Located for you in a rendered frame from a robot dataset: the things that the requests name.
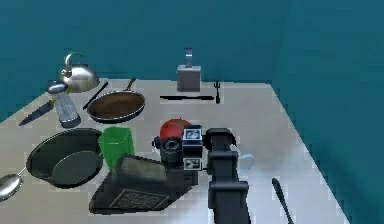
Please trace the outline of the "glass shaker with silver cap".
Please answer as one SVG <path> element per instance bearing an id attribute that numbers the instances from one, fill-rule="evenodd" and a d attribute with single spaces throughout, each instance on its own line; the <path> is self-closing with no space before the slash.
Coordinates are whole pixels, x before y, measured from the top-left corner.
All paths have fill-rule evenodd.
<path id="1" fill-rule="evenodd" d="M 53 99 L 61 126 L 66 129 L 78 126 L 81 118 L 69 96 L 68 85 L 61 80 L 55 80 L 47 86 L 46 90 Z"/>

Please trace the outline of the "silver spoon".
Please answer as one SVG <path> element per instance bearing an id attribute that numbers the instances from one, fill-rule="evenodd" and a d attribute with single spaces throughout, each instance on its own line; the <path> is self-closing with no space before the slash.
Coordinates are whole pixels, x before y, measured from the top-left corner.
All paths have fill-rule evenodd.
<path id="1" fill-rule="evenodd" d="M 0 177 L 0 202 L 8 200 L 15 195 L 23 184 L 22 173 L 23 168 L 19 173 L 7 174 Z"/>

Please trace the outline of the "black round pot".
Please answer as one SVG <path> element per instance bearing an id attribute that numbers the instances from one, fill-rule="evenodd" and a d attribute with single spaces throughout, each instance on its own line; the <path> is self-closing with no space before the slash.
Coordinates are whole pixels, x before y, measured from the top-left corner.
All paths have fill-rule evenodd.
<path id="1" fill-rule="evenodd" d="M 27 171 L 57 188 L 81 186 L 103 166 L 98 143 L 101 134 L 92 128 L 75 128 L 49 137 L 29 154 Z"/>

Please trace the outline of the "brown frying pan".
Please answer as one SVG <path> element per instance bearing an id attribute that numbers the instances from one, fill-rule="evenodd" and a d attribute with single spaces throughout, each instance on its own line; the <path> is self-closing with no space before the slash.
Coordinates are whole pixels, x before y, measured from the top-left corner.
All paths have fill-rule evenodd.
<path id="1" fill-rule="evenodd" d="M 118 124 L 136 118 L 145 108 L 145 97 L 131 89 L 132 78 L 124 90 L 112 91 L 91 100 L 86 111 L 98 123 Z"/>

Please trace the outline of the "black slender utensil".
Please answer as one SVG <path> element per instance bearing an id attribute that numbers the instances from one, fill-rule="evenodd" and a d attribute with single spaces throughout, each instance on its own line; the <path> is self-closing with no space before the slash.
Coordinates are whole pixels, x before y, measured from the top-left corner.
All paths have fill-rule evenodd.
<path id="1" fill-rule="evenodd" d="M 285 196 L 284 196 L 284 193 L 283 193 L 283 190 L 282 190 L 282 187 L 281 187 L 279 180 L 276 178 L 273 178 L 272 179 L 272 185 L 273 185 L 273 188 L 275 190 L 276 196 L 279 199 L 281 206 L 282 206 L 282 208 L 286 214 L 288 224 L 294 224 L 293 219 L 290 215 L 289 209 L 287 207 Z"/>

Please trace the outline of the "silver kettle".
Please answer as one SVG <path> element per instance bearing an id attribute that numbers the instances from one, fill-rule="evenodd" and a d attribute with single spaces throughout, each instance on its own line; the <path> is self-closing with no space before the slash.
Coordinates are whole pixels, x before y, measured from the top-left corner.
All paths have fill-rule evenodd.
<path id="1" fill-rule="evenodd" d="M 64 58 L 64 67 L 59 79 L 65 82 L 73 93 L 87 92 L 100 83 L 96 72 L 87 64 L 72 64 L 72 56 L 83 56 L 80 52 L 71 52 Z"/>

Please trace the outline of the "pale blue round object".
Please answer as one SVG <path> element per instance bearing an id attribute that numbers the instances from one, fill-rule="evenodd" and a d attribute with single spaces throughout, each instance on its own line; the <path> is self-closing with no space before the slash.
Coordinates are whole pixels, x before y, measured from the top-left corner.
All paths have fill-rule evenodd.
<path id="1" fill-rule="evenodd" d="M 241 154 L 239 156 L 239 167 L 241 172 L 247 172 L 250 170 L 254 163 L 255 157 L 250 153 Z"/>

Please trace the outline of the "green cup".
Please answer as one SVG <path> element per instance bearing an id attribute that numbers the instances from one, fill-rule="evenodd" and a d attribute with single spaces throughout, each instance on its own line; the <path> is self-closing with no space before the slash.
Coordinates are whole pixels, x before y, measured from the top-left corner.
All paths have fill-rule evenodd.
<path id="1" fill-rule="evenodd" d="M 134 155 L 134 143 L 128 127 L 111 126 L 106 128 L 98 139 L 104 160 L 113 170 L 123 154 Z"/>

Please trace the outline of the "thin black stick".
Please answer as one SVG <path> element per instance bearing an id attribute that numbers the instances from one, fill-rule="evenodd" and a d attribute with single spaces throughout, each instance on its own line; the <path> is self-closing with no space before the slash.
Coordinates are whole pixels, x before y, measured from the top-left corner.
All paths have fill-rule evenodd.
<path id="1" fill-rule="evenodd" d="M 93 100 L 95 100 L 97 97 L 98 97 L 98 95 L 108 86 L 108 81 L 106 81 L 101 87 L 100 87 L 100 89 L 88 100 L 88 102 L 83 106 L 83 110 L 85 110 L 85 109 L 87 109 L 88 108 L 88 106 L 91 104 L 91 102 L 93 101 Z"/>

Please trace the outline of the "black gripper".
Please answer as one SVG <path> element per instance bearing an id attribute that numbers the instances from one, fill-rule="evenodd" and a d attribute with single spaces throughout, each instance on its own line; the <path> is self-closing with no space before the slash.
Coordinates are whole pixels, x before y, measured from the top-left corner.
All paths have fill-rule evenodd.
<path id="1" fill-rule="evenodd" d="M 157 136 L 154 138 L 152 145 L 159 150 L 163 163 L 177 164 L 183 161 L 181 140 L 178 137 L 161 139 Z"/>

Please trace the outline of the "long black knife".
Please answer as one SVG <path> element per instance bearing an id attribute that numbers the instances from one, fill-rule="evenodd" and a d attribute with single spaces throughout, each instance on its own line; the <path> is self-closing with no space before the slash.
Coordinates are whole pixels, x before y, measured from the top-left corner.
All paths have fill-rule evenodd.
<path id="1" fill-rule="evenodd" d="M 214 100 L 214 98 L 213 96 L 160 96 L 160 99 L 164 100 Z"/>

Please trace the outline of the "dark blade kitchen knife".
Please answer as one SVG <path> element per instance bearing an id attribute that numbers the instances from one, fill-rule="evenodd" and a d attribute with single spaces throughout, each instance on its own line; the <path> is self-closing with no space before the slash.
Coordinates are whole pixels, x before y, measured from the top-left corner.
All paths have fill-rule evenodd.
<path id="1" fill-rule="evenodd" d="M 31 114 L 29 114 L 26 118 L 24 118 L 19 125 L 24 126 L 39 117 L 43 116 L 44 114 L 48 113 L 54 108 L 54 101 L 49 100 L 45 104 L 41 105 L 39 108 L 37 108 L 35 111 L 33 111 Z"/>

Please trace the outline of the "red tomato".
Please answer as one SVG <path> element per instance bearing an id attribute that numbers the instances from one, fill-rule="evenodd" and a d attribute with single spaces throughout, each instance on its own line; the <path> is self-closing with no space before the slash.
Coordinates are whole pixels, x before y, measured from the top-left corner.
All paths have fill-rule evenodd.
<path id="1" fill-rule="evenodd" d="M 180 138 L 183 134 L 185 126 L 190 126 L 191 123 L 182 118 L 175 118 L 166 121 L 160 128 L 160 138 L 167 139 L 170 137 Z"/>

